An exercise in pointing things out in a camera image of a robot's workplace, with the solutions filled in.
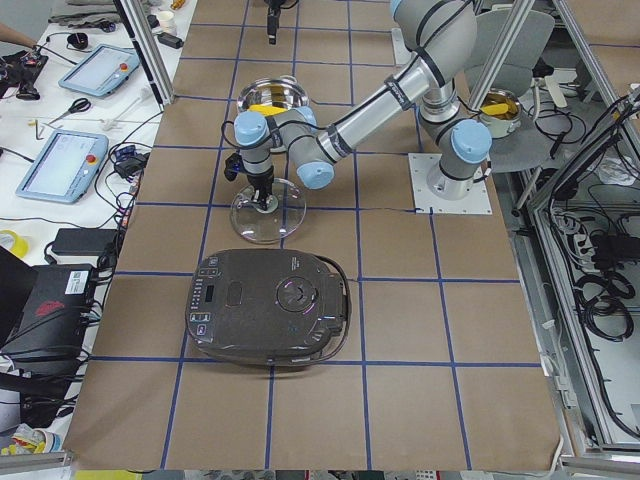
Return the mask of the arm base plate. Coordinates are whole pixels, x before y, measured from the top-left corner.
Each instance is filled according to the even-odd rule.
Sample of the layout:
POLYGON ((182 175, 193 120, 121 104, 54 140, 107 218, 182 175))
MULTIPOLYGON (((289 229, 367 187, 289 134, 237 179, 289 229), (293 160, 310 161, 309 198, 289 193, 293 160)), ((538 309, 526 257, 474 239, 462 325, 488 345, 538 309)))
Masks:
POLYGON ((436 215, 491 215, 486 178, 478 166, 466 180, 452 180, 440 169, 440 154, 409 153, 414 209, 436 215))

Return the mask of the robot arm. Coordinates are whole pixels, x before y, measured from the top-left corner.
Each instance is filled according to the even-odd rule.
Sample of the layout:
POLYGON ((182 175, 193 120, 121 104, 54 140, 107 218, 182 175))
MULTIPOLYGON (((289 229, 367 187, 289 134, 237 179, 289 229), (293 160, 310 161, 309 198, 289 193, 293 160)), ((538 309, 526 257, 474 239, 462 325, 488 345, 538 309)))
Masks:
POLYGON ((439 146, 439 163, 427 175, 438 197, 458 200, 473 185, 492 145, 488 128, 460 114, 454 77, 475 45, 477 21, 469 1, 394 1, 391 15, 401 30, 411 60, 359 105, 333 123, 320 127, 308 107, 264 116, 240 113, 233 122, 236 151, 225 162, 232 181, 247 177, 253 202, 270 210, 274 183, 271 152, 283 148, 309 189, 318 190, 334 178, 334 166, 400 113, 419 109, 422 127, 439 146))
POLYGON ((265 0, 264 3, 267 6, 266 14, 266 32, 267 39, 270 45, 277 43, 277 33, 280 25, 280 16, 283 10, 289 10, 294 8, 299 1, 287 1, 287 0, 265 0))

